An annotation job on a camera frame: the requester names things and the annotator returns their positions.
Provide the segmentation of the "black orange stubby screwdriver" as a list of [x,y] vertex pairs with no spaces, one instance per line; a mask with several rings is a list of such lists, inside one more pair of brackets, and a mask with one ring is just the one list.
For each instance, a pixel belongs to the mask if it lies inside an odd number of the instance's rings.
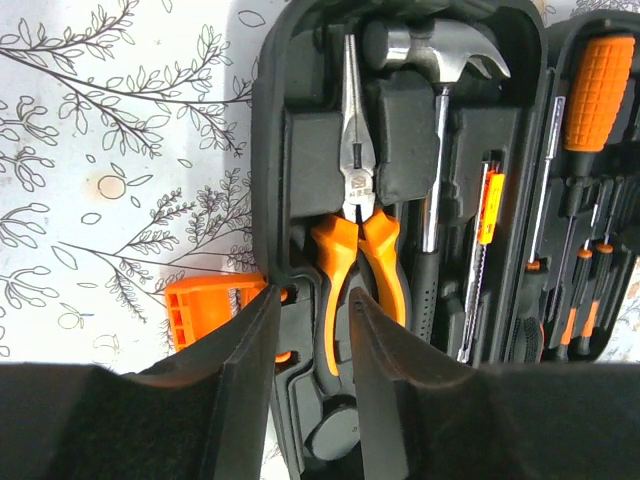
[[548,312],[559,314],[576,217],[595,155],[602,151],[618,115],[630,75],[635,38],[630,33],[593,37],[587,42],[573,79],[565,122],[567,189],[564,215],[569,219],[554,295]]

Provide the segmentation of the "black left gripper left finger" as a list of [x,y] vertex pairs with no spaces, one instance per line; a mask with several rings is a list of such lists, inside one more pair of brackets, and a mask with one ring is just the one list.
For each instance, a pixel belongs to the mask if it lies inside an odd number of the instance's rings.
[[138,373],[1,367],[5,479],[256,479],[279,332],[268,287],[230,322]]

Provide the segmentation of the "black plastic tool case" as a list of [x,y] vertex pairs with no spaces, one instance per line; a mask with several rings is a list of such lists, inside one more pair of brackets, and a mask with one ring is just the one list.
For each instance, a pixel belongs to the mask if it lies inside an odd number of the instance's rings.
[[[270,399],[285,462],[294,479],[368,479],[350,339],[349,297],[366,291],[378,304],[376,283],[360,253],[343,287],[335,327],[339,378],[322,373],[317,358],[318,306],[323,276],[311,230],[339,211],[344,180],[338,167],[344,36],[357,41],[362,98],[376,154],[376,203],[400,222],[399,261],[410,294],[421,207],[435,179],[439,140],[436,93],[413,65],[376,70],[364,57],[364,30],[374,20],[421,28],[435,18],[471,25],[498,48],[511,76],[490,79],[468,64],[449,96],[438,215],[439,279],[431,340],[457,360],[464,325],[464,296],[471,237],[480,197],[482,162],[494,161],[505,183],[486,261],[469,361],[487,364],[598,363],[631,274],[639,171],[630,165],[639,150],[623,118],[639,54],[639,17],[616,10],[583,13],[543,27],[524,1],[295,1],[279,15],[261,50],[253,93],[252,185],[255,252],[281,302]],[[572,247],[589,233],[594,202],[602,201],[593,229],[591,266],[578,307],[568,361],[554,360],[560,335],[548,312],[558,278],[569,219],[564,215],[569,153],[565,122],[576,70],[589,39],[630,33],[635,49],[618,115],[602,151],[595,155],[576,217]],[[534,235],[554,99],[566,97],[556,157],[551,163],[546,213],[537,256],[544,268],[540,313],[544,347],[540,361],[523,362],[520,330],[523,275]],[[589,315],[596,245],[602,241],[611,195],[621,185],[610,241],[610,271],[590,342],[576,348]]]

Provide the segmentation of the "large black handled screwdriver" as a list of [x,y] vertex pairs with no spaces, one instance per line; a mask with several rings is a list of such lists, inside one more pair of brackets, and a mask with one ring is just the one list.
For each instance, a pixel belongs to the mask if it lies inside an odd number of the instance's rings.
[[544,329],[540,313],[540,296],[544,285],[544,268],[542,261],[537,256],[537,250],[541,239],[541,231],[544,225],[546,213],[546,197],[548,180],[551,171],[551,163],[556,157],[560,132],[566,105],[565,96],[557,96],[554,99],[550,120],[548,142],[544,157],[544,170],[540,182],[541,192],[536,208],[534,235],[528,261],[523,275],[523,298],[520,304],[520,330],[524,334],[524,363],[537,363],[540,361],[544,347]]

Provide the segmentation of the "small orange precision screwdriver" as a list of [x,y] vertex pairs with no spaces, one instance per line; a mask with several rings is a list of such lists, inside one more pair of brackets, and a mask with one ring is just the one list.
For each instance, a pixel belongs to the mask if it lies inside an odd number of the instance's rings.
[[463,336],[457,353],[457,360],[461,363],[467,363],[471,354],[486,250],[493,241],[504,183],[505,174],[500,171],[499,164],[494,161],[483,161],[480,197],[472,230],[469,269],[465,285]]

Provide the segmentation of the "orange black pliers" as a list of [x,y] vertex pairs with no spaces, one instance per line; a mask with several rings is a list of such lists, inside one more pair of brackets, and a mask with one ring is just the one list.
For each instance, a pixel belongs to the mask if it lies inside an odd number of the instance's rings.
[[400,222],[376,203],[376,154],[365,115],[353,34],[344,36],[341,113],[338,167],[344,180],[344,199],[338,212],[325,216],[311,230],[323,276],[316,355],[324,363],[322,373],[330,380],[339,378],[335,327],[340,296],[360,253],[372,270],[384,313],[402,327],[410,323],[410,294],[398,253]]

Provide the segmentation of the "small orange black screwdriver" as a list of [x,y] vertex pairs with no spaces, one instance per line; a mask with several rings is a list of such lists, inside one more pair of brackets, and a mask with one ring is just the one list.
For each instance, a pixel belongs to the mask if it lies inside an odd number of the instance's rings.
[[613,189],[609,210],[606,216],[604,236],[602,241],[596,245],[596,259],[594,267],[592,268],[592,277],[595,282],[594,291],[589,315],[583,327],[579,343],[576,348],[576,351],[580,356],[587,356],[590,353],[591,337],[598,318],[598,310],[613,258],[614,247],[610,241],[610,237],[611,230],[614,224],[616,208],[621,196],[621,190],[621,185],[616,185]]

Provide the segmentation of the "steel claw hammer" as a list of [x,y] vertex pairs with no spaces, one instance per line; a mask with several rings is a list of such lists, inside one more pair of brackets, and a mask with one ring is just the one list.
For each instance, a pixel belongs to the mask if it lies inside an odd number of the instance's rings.
[[498,48],[469,24],[435,18],[421,28],[402,22],[374,20],[364,30],[364,57],[376,70],[413,65],[431,84],[436,98],[435,132],[439,140],[435,179],[421,207],[420,236],[412,269],[411,331],[429,343],[434,324],[439,279],[438,215],[449,96],[468,64],[487,79],[496,72],[511,76]]

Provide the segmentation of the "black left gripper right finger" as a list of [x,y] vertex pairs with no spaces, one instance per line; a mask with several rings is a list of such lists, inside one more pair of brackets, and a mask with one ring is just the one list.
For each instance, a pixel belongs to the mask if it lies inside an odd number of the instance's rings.
[[635,364],[459,363],[349,297],[368,479],[635,479]]

